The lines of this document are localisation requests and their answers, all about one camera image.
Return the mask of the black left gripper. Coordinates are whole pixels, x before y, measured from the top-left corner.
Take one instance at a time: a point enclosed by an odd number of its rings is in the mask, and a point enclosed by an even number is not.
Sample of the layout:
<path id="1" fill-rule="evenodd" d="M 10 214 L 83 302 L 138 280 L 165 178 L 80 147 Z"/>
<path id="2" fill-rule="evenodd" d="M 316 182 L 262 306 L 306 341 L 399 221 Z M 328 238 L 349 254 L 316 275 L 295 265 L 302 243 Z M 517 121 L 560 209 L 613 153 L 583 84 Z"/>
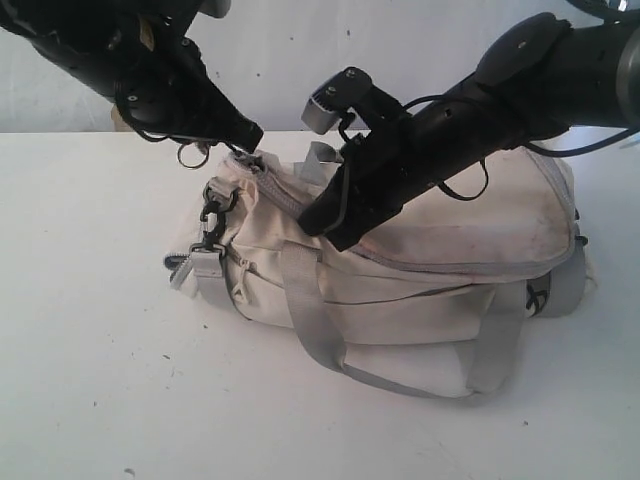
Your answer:
<path id="1" fill-rule="evenodd" d="M 29 42 L 144 139 L 254 152 L 264 132 L 213 84 L 186 32 L 203 1 L 32 1 Z"/>

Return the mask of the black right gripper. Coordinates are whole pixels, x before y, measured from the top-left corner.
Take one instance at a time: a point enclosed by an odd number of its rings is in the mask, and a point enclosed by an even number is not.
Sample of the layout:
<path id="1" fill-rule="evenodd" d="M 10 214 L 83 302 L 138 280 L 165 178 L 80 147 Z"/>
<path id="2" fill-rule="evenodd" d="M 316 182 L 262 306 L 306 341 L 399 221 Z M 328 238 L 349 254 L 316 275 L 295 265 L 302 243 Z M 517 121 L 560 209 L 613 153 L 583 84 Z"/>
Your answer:
<path id="1" fill-rule="evenodd" d="M 334 179 L 298 218 L 310 236 L 331 232 L 331 244 L 344 251 L 403 206 L 437 188 L 463 202 L 478 199 L 489 186 L 486 157 L 500 149 L 500 109 L 475 99 L 433 99 L 394 131 L 370 133 Z M 480 190 L 464 195 L 447 181 L 478 164 Z"/>

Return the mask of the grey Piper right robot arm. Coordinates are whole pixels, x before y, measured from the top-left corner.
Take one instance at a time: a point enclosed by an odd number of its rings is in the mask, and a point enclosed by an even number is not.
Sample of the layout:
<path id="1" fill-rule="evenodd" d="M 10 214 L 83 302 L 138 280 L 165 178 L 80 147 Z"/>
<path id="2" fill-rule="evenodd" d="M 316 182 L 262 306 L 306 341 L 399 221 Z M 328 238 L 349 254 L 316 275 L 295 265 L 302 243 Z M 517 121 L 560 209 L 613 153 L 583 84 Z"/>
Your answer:
<path id="1" fill-rule="evenodd" d="M 550 13 L 512 27 L 475 70 L 441 94 L 401 103 L 348 67 L 310 97 L 304 123 L 323 134 L 361 119 L 341 166 L 300 214 L 310 236 L 345 250 L 431 189 L 500 150 L 535 149 L 576 126 L 616 140 L 639 129 L 639 20 L 575 28 Z"/>

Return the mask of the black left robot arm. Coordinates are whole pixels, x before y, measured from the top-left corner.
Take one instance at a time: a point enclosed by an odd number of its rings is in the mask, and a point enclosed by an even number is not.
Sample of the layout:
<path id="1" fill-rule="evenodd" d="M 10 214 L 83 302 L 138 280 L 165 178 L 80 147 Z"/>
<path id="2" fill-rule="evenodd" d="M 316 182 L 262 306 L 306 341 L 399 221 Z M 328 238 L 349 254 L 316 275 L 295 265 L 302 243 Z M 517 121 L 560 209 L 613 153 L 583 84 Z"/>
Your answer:
<path id="1" fill-rule="evenodd" d="M 151 142 L 232 145 L 252 152 L 263 131 L 211 81 L 187 31 L 227 1 L 4 1 L 1 26 L 113 103 Z"/>

